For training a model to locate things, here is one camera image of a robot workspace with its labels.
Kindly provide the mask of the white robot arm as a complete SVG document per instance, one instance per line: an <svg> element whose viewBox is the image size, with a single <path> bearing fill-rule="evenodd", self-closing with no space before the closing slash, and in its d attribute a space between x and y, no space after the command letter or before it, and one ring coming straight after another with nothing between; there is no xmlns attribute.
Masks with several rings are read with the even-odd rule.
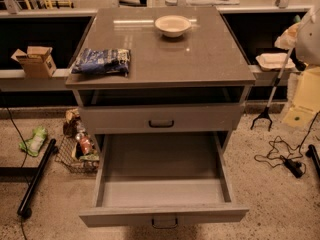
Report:
<svg viewBox="0 0 320 240"><path fill-rule="evenodd" d="M298 22L286 29L275 41L280 49L295 49L298 60L320 65L320 5L314 5Z"/></svg>

